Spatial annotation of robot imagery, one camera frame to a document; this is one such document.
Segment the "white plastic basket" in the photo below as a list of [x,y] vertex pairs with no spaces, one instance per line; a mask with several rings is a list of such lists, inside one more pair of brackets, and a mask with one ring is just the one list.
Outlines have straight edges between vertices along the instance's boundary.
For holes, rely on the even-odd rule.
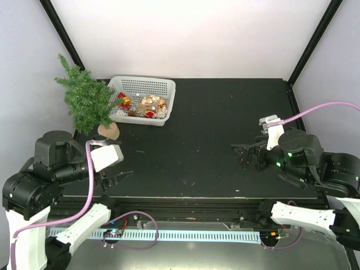
[[110,103],[122,99],[110,113],[114,122],[162,127],[172,111],[176,83],[170,79],[115,76],[108,86],[114,90]]

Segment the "small green christmas tree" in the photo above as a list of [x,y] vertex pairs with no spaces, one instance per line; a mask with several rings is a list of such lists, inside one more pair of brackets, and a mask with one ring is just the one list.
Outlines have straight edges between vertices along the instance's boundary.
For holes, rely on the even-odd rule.
[[104,81],[97,81],[89,70],[70,65],[65,56],[59,54],[58,59],[65,70],[66,77],[56,77],[55,82],[65,88],[64,102],[68,106],[68,114],[73,117],[74,128],[88,135],[95,126],[110,129],[113,120],[112,110],[123,102],[117,97],[111,101],[115,88]]

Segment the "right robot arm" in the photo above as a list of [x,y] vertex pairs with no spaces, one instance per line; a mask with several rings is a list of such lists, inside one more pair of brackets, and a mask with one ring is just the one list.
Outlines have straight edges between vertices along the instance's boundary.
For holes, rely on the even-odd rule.
[[305,190],[315,189],[334,197],[343,205],[338,210],[315,210],[264,199],[253,221],[262,227],[292,225],[320,232],[352,250],[359,250],[359,158],[346,153],[326,152],[315,135],[291,129],[280,135],[277,145],[267,149],[267,141],[236,144],[242,169],[253,159],[259,172],[274,166],[283,181]]

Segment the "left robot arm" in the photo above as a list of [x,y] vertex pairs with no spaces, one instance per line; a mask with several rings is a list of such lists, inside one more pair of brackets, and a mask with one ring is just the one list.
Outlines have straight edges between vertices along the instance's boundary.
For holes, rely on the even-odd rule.
[[[77,248],[98,227],[120,220],[119,204],[108,196],[92,202],[96,185],[117,182],[105,168],[124,156],[120,141],[97,136],[80,145],[69,132],[54,130],[37,139],[34,156],[2,188],[10,229],[7,269],[66,269]],[[48,220],[64,186],[88,180],[88,196],[75,215]]]

